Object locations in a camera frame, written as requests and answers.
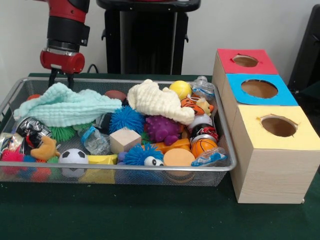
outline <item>purple rubber toy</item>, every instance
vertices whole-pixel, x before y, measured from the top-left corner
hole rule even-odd
[[[170,146],[179,139],[180,128],[177,122],[164,116],[149,116],[145,121],[150,141],[164,142],[166,146]]]

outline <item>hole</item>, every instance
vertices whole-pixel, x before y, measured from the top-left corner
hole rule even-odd
[[[275,85],[258,79],[251,79],[243,82],[241,88],[247,94],[263,99],[271,99],[278,94],[278,89]]]
[[[255,59],[252,56],[247,56],[247,55],[237,55],[233,58],[233,61],[235,64],[241,66],[241,67],[246,67],[246,68],[253,68],[257,66],[258,60]]]
[[[267,116],[261,123],[265,130],[278,137],[290,137],[297,131],[296,124],[283,116]]]

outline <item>shape sorter box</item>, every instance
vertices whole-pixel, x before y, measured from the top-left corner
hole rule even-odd
[[[226,74],[220,93],[231,131],[238,105],[298,106],[279,75],[272,74]]]
[[[223,91],[226,74],[270,74],[278,71],[263,49],[221,49],[215,55],[213,82],[220,95]]]
[[[301,107],[239,105],[232,140],[238,203],[303,201],[320,164],[320,138]]]

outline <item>metal wire basket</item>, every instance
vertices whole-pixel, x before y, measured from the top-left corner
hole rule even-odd
[[[65,79],[57,82],[67,84]],[[142,83],[142,80],[115,79],[75,79],[75,92],[92,89],[100,94],[109,90],[127,93],[129,89]],[[157,81],[160,89],[168,87],[172,81]],[[13,111],[33,94],[43,94],[48,89],[48,80],[40,77],[27,77],[19,80],[0,105],[2,120],[0,131],[10,133],[15,124]],[[85,183],[85,184],[132,184],[132,185],[180,185],[180,186],[217,186],[227,171],[237,163],[236,154],[218,89],[214,89],[215,100],[210,104],[217,110],[214,122],[219,135],[218,146],[225,149],[227,159],[217,161],[210,167],[169,167],[169,166],[133,166],[105,164],[62,164],[0,161],[0,181],[3,182],[39,182],[39,183]],[[63,142],[60,152],[78,148],[86,152],[78,136]],[[62,175],[62,169],[82,169],[80,178],[68,178]]]

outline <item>black cable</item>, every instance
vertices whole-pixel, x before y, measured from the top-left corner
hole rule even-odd
[[[97,68],[97,66],[96,66],[95,64],[91,64],[91,65],[88,67],[88,70],[86,71],[86,73],[87,73],[87,74],[90,73],[90,70],[91,70],[92,67],[94,67],[95,72],[98,74],[98,73],[99,73],[99,70],[98,70],[98,68]]]

